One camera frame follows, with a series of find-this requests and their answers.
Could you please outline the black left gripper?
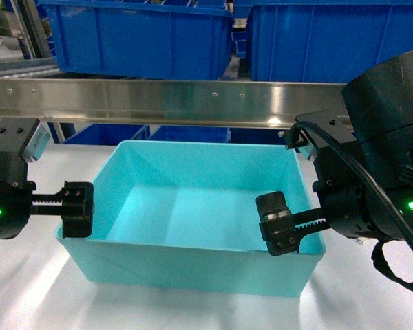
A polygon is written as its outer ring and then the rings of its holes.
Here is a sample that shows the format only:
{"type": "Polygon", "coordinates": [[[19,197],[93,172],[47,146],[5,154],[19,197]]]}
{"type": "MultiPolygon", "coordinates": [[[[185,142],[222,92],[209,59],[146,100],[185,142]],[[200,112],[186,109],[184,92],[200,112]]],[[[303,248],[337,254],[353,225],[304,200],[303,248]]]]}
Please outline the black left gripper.
{"type": "Polygon", "coordinates": [[[94,185],[64,182],[55,194],[32,194],[33,181],[14,187],[0,181],[0,239],[13,239],[28,223],[30,215],[59,216],[63,238],[87,238],[92,234],[94,185]]]}

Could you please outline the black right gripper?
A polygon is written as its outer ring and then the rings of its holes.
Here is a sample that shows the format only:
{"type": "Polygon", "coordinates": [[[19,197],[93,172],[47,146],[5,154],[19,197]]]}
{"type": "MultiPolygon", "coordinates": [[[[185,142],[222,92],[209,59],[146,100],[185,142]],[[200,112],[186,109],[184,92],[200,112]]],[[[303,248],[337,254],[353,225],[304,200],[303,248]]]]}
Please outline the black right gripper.
{"type": "Polygon", "coordinates": [[[314,159],[313,165],[317,174],[313,191],[322,209],[293,214],[281,191],[255,199],[260,232],[271,256],[298,252],[301,240],[326,230],[327,223],[349,239],[403,239],[363,182],[335,151],[324,148],[314,159]]]}

